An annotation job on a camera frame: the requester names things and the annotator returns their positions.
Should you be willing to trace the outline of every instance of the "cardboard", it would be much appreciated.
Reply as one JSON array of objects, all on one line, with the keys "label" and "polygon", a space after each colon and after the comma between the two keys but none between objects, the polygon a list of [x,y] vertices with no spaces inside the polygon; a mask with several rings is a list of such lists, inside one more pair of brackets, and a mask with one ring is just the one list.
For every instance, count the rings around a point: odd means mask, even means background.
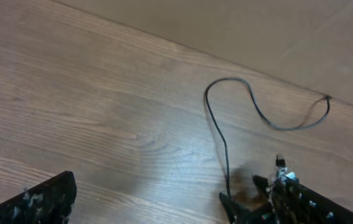
[{"label": "cardboard", "polygon": [[353,104],[353,1],[59,1]]}]

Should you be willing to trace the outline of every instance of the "black speckled object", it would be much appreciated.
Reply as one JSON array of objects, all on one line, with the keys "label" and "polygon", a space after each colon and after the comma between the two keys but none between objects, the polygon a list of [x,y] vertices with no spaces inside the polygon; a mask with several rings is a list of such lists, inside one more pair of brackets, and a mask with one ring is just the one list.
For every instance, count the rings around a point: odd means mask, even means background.
[{"label": "black speckled object", "polygon": [[74,175],[65,171],[0,204],[0,224],[66,224],[77,186]]}]

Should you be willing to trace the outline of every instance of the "brown wooden floor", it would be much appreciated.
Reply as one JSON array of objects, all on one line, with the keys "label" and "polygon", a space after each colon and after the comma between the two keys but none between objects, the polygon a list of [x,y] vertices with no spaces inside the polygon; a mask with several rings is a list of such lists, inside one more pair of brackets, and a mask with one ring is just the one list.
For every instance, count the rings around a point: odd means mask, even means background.
[{"label": "brown wooden floor", "polygon": [[[216,78],[246,78],[272,120],[320,117],[322,96],[48,0],[0,1],[0,202],[64,170],[72,223],[224,222],[224,152],[203,104]],[[247,91],[210,92],[229,144],[232,193],[257,205],[252,174],[276,153],[304,185],[353,210],[353,106],[320,126],[264,125]]]}]

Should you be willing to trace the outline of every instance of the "thin cord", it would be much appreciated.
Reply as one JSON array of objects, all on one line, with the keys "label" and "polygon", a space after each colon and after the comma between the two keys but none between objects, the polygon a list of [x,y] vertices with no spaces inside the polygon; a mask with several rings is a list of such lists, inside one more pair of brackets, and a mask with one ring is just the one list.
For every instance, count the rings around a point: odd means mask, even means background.
[{"label": "thin cord", "polygon": [[328,115],[328,112],[330,112],[330,99],[331,99],[331,96],[326,96],[326,100],[327,100],[327,111],[325,112],[325,114],[316,122],[312,123],[312,124],[308,124],[308,125],[305,125],[305,126],[296,126],[296,127],[292,127],[292,128],[284,128],[284,127],[280,127],[278,126],[277,124],[271,122],[265,115],[263,115],[262,111],[259,109],[258,107],[258,104],[257,104],[257,100],[255,99],[255,95],[253,94],[253,91],[252,91],[252,88],[250,86],[250,84],[242,79],[242,78],[221,78],[221,79],[218,79],[218,80],[215,80],[213,81],[211,84],[209,84],[209,86],[205,89],[205,92],[204,92],[204,97],[205,97],[205,102],[207,103],[207,107],[208,107],[208,111],[211,115],[211,118],[212,118],[212,121],[214,122],[215,124],[215,127],[216,127],[216,130],[218,131],[220,137],[222,138],[222,141],[224,142],[224,146],[225,146],[225,158],[226,158],[226,190],[227,190],[227,196],[229,198],[232,198],[231,194],[230,194],[230,171],[229,171],[229,164],[228,164],[228,150],[227,150],[227,143],[226,143],[226,139],[223,135],[223,133],[221,132],[219,126],[218,126],[218,123],[216,122],[216,119],[215,119],[215,116],[214,116],[214,113],[212,112],[212,109],[209,105],[209,100],[208,100],[208,91],[209,89],[211,89],[212,86],[214,86],[216,83],[218,82],[222,82],[222,81],[238,81],[240,83],[243,83],[246,88],[248,89],[248,91],[250,92],[250,95],[251,95],[251,99],[252,99],[252,102],[255,106],[255,109],[257,109],[257,112],[259,114],[259,116],[261,117],[261,119],[266,123],[268,124],[269,126],[271,126],[272,128],[276,129],[276,130],[279,130],[279,131],[297,131],[297,130],[303,130],[303,129],[307,129],[307,128],[312,128],[316,125],[318,125],[319,123],[323,122],[324,119],[326,119],[327,115]]}]

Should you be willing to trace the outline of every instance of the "black wire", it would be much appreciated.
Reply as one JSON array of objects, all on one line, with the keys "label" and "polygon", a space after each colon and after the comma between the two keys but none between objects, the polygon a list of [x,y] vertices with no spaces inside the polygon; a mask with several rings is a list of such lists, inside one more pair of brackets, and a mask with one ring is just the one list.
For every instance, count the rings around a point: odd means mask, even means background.
[{"label": "black wire", "polygon": [[247,88],[248,91],[250,92],[251,95],[251,99],[252,102],[255,106],[255,109],[257,109],[257,112],[259,114],[259,116],[262,118],[262,120],[268,124],[269,126],[271,126],[272,128],[279,130],[279,131],[296,131],[296,130],[303,130],[303,129],[307,129],[307,128],[312,128],[316,125],[318,125],[319,123],[321,123],[322,121],[324,121],[324,119],[326,119],[328,112],[330,112],[330,96],[326,96],[325,99],[327,100],[327,111],[325,112],[325,114],[316,122],[312,123],[312,124],[308,124],[305,126],[296,126],[296,127],[292,127],[292,128],[284,128],[284,127],[280,127],[278,125],[276,125],[275,123],[271,122],[265,115],[263,115],[262,111],[259,109],[258,104],[257,104],[257,100],[255,99],[255,95],[252,92],[252,88],[250,86],[250,84],[242,79],[242,78],[221,78],[218,80],[213,81],[211,84],[209,84],[209,86],[205,89],[204,92],[204,97],[205,97],[205,102],[207,103],[207,107],[208,107],[208,111],[211,115],[212,121],[215,124],[216,130],[218,131],[220,137],[222,138],[222,141],[224,142],[224,146],[225,146],[225,158],[226,158],[226,190],[227,190],[227,195],[229,198],[232,198],[231,194],[230,194],[230,171],[229,171],[229,164],[228,164],[228,150],[227,150],[227,143],[226,143],[226,139],[223,135],[223,133],[221,132],[218,123],[216,122],[214,113],[212,112],[212,109],[209,105],[209,100],[208,100],[208,91],[209,89],[211,89],[212,86],[214,86],[216,83],[218,82],[222,82],[222,81],[238,81],[240,83],[243,83]]}]

